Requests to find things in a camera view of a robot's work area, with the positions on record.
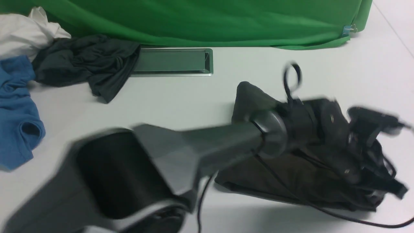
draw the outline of white table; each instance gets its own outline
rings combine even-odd
[[[213,76],[130,78],[110,104],[97,102],[87,84],[64,88],[33,84],[31,95],[46,137],[33,151],[33,160],[10,173],[0,170],[0,227],[53,175],[68,142],[106,127],[143,122],[175,130],[229,123],[241,81],[255,84],[278,100],[285,99],[282,69],[287,61],[297,61],[302,68],[303,85],[295,93],[302,99],[325,95],[336,98],[344,113],[354,104],[363,104],[396,112],[405,121],[414,122],[414,59],[375,7],[366,29],[340,48],[213,51]],[[397,178],[413,188],[413,135],[405,131],[397,139],[381,136],[380,141],[398,169]],[[414,191],[410,191],[402,201],[388,195],[378,213],[362,216],[395,224],[413,215]],[[340,221],[308,207],[223,193],[214,187],[206,195],[202,223],[204,233],[389,232]],[[396,231],[413,232],[414,226]],[[196,232],[195,216],[188,216],[181,232]]]

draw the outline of white surface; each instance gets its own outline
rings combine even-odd
[[[374,0],[390,26],[414,57],[414,9],[413,0]]]
[[[46,137],[34,159],[11,173],[0,171],[0,221],[16,210],[59,166],[69,141],[112,126],[141,122],[171,129],[206,127],[230,122],[236,87],[249,81],[276,99],[284,100],[282,69],[295,60],[303,71],[302,99],[336,98],[344,112],[363,104],[399,113],[414,122],[414,59],[372,7],[366,29],[345,46],[313,51],[274,48],[213,48],[214,72],[199,78],[130,78],[108,105],[96,102],[87,84],[64,88],[33,86],[46,127]],[[398,169],[397,178],[414,187],[414,137],[381,137],[385,153]],[[398,201],[388,195],[378,213],[365,220],[401,223],[414,215],[414,191]],[[204,233],[320,233],[389,230],[340,221],[308,207],[222,193],[211,188],[202,211]],[[414,226],[395,230],[413,232]],[[189,216],[182,233],[195,233]]]
[[[33,61],[37,53],[56,38],[70,38],[58,23],[48,22],[45,10],[34,7],[28,17],[0,15],[0,60],[26,55]]]

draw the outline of white cloth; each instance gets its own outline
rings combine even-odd
[[[58,23],[48,22],[41,7],[32,8],[28,17],[18,14],[0,15],[0,60],[27,55],[30,61],[49,47],[55,38],[70,38]]]

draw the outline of gray plastic part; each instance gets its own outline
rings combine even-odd
[[[53,179],[8,219],[2,233],[78,233],[79,229],[87,230],[85,226],[118,233],[164,208],[176,206],[185,209],[181,202],[165,199],[123,219],[106,218],[99,212],[90,190],[77,171],[75,155],[86,142],[120,132],[130,130],[109,129],[74,142]]]
[[[88,226],[88,227],[84,227],[78,231],[76,231],[75,233],[116,233],[115,231],[110,231],[107,229],[103,229],[100,227],[95,227],[95,226]]]
[[[142,49],[131,77],[211,75],[212,49]]]
[[[183,132],[144,124],[133,131],[173,195],[189,202],[190,212],[203,176],[253,156],[262,145],[262,132],[250,122]]]

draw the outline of blue cloth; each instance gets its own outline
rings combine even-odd
[[[26,85],[34,71],[26,56],[0,61],[0,165],[12,170],[31,160],[45,136]]]

